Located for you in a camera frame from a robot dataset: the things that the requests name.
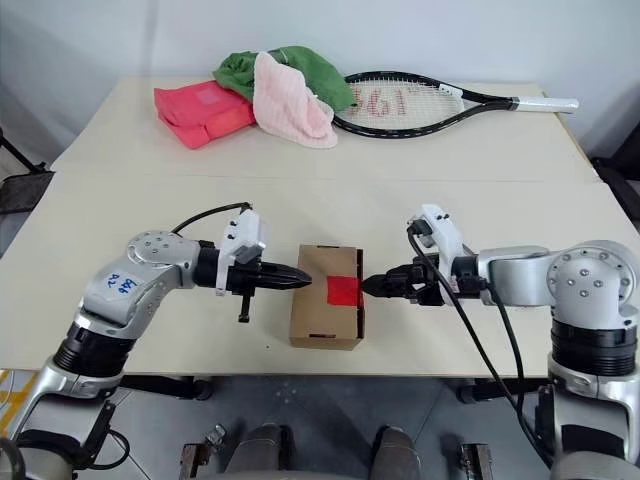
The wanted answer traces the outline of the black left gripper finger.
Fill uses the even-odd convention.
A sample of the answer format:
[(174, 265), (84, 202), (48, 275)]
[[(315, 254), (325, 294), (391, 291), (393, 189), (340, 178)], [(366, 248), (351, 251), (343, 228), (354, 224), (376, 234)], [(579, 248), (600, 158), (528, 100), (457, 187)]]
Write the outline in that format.
[(308, 280), (309, 275), (304, 271), (284, 264), (262, 262), (261, 274), (275, 280)]
[(259, 280), (259, 287), (269, 290), (293, 290), (309, 286), (311, 278), (264, 277)]

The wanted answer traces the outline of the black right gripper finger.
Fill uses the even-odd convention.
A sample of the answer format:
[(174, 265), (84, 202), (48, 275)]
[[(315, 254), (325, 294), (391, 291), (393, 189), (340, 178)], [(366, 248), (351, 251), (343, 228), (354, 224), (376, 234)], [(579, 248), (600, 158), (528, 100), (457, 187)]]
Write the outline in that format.
[(406, 288), (411, 276), (406, 270), (392, 269), (384, 274), (374, 274), (363, 281), (364, 288)]
[(411, 284), (395, 285), (384, 283), (363, 283), (362, 291), (376, 298), (402, 298), (413, 301), (416, 296), (416, 290)]

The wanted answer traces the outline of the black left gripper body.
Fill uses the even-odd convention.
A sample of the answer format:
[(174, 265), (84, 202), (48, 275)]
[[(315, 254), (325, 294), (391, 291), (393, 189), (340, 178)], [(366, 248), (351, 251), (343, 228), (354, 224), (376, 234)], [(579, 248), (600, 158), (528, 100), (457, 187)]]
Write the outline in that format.
[(264, 288), (266, 277), (260, 260), (253, 260), (247, 264), (234, 264), (227, 275), (227, 290), (242, 298), (238, 321), (250, 321), (250, 304), (258, 288)]

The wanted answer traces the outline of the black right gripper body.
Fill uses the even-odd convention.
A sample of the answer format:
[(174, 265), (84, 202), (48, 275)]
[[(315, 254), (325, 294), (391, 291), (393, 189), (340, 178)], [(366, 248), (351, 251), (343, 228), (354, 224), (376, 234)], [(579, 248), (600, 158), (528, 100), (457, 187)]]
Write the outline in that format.
[(435, 273), (439, 257), (437, 254), (427, 254), (426, 258), (432, 267), (418, 257), (400, 267), (403, 276), (401, 297), (420, 306), (440, 307), (444, 305), (444, 300), (440, 292), (441, 282)]

